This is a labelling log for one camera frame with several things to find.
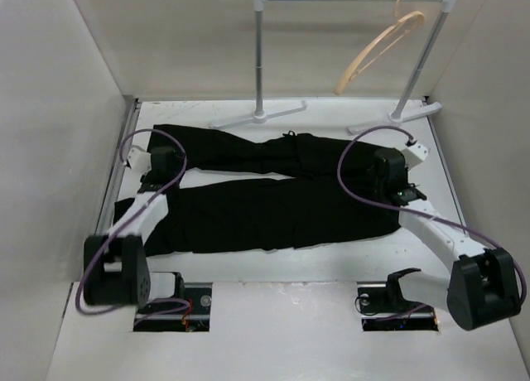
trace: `hanger hook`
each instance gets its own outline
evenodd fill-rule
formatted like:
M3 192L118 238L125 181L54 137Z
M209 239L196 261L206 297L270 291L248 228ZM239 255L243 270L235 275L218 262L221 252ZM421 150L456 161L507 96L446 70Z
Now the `hanger hook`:
M396 4L394 4L394 16L396 17L396 19L399 19L399 17L401 16L401 13L399 12L399 3L401 2L401 0L396 0Z

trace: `clothes hanger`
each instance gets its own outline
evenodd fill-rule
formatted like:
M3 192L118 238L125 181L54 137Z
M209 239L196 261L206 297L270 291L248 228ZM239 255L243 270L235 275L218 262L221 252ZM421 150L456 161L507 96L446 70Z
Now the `clothes hanger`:
M355 59L349 64L349 66L345 69L342 76L340 76L340 79L335 86L335 89L333 92L337 95L341 95L344 91L346 85L355 79L357 76L359 76L361 73L363 73L366 68L368 68L370 65L372 65L376 60L381 57L385 52L390 50L398 41L400 41L403 37L408 35L411 31L416 29L417 27L420 27L425 22L425 15L423 15L422 12L419 11L413 11L409 14L407 14L404 17L400 17L399 14L399 3L401 0L396 0L396 4L394 5L394 16L397 18L397 20L389 27L387 27L384 31L381 32L379 36L377 36L373 41L368 44L364 50L362 50ZM359 68L359 65L361 62L364 61L364 59L370 54L370 52L374 49L374 47L379 44L382 41L385 41L389 39L390 37L394 36L398 31L402 31L402 34L398 36L394 41L392 41L386 48L384 48L379 54L377 54L370 62L368 62L365 66L362 68Z

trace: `black pants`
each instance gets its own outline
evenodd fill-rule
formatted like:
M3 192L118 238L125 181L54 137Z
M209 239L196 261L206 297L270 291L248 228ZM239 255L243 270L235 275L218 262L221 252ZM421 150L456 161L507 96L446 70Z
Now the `black pants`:
M188 168L276 172L295 178L173 189L167 194L170 214L147 241L147 255L301 248L374 238L399 228L397 213L359 203L340 188L336 167L348 141L287 134L253 143L215 130L155 128L182 143ZM152 134L149 149L168 144L166 138ZM378 148L355 144L344 164L347 185L364 197L372 197L373 185L366 171ZM117 219L132 202L116 204Z

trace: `gray wall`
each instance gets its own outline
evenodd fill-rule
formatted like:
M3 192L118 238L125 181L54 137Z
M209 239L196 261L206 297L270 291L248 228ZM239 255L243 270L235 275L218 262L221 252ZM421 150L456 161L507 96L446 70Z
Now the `gray wall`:
M40 380L124 103L73 0L0 0L0 379Z
M252 96L253 0L75 0L124 94L144 99ZM432 53L417 94L430 94L484 0L461 0ZM426 25L392 48L344 94L400 95L440 9L418 9ZM267 96L333 95L343 69L394 22L393 4L268 3Z
M530 278L530 0L487 0L433 94L443 152L468 223ZM512 321L530 365L530 303Z

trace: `table surface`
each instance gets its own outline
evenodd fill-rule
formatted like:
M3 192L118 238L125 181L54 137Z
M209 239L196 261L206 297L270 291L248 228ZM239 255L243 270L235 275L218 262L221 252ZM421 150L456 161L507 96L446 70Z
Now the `table surface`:
M266 101L273 111L278 104ZM351 139L345 127L393 110L391 99L308 99L309 107L261 125L233 128L233 134L260 142L293 130ZM421 106L410 101L407 106ZM174 123L207 127L212 118L250 113L252 101L144 103L137 128ZM458 220L455 202L426 119L405 124L431 148L411 171L433 205ZM148 134L133 143L147 146ZM403 147L395 132L376 132L367 142ZM200 186L260 176L188 171L181 185ZM120 198L132 197L138 176L129 170ZM132 333L133 308L105 316L79 316L70 298L49 381L77 379L144 380L351 380L468 379L528 380L510 324L501 321L462 331L438 311L439 332L363 332L354 309L355 281L384 280L399 269L447 271L415 236L391 236L272 253L176 253L149 258L152 272L178 271L187 282L214 282L209 333Z

